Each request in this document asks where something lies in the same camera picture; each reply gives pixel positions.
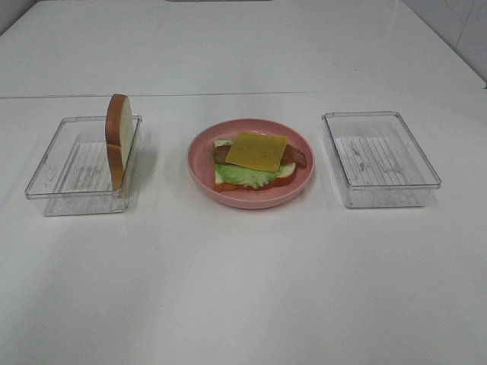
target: transparent tray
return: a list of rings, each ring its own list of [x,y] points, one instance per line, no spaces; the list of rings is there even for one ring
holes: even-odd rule
[[[113,190],[105,142],[105,117],[65,118],[25,189],[44,216],[116,213],[127,209],[140,145],[141,116],[133,116],[134,135],[122,186]]]
[[[395,112],[327,113],[325,146],[349,208],[418,207],[441,187],[403,118]]]

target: white tabletop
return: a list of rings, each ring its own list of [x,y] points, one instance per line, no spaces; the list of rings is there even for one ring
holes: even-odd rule
[[[37,2],[0,37],[0,97],[484,86],[398,0]]]
[[[136,204],[42,217],[24,189],[56,126],[108,100],[0,100],[0,363],[487,362],[481,90],[133,97]],[[435,204],[342,205],[320,116],[353,110],[403,115],[443,179]],[[190,178],[194,136],[245,116],[314,149],[314,178],[285,205],[229,208]]]

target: bread slice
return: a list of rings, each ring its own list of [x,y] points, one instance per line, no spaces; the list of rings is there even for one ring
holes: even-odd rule
[[[133,135],[129,98],[126,95],[114,94],[108,105],[105,121],[105,140],[113,190],[118,190],[122,186]]]
[[[231,144],[232,140],[214,140],[213,148],[222,145]],[[233,181],[228,182],[225,180],[222,173],[224,171],[227,174],[232,175]],[[214,189],[217,192],[225,192],[236,189],[250,189],[250,190],[264,190],[271,189],[276,186],[288,185],[296,175],[296,163],[287,163],[281,165],[277,173],[269,173],[265,171],[256,171],[247,169],[246,167],[239,167],[235,165],[215,165],[215,183]]]

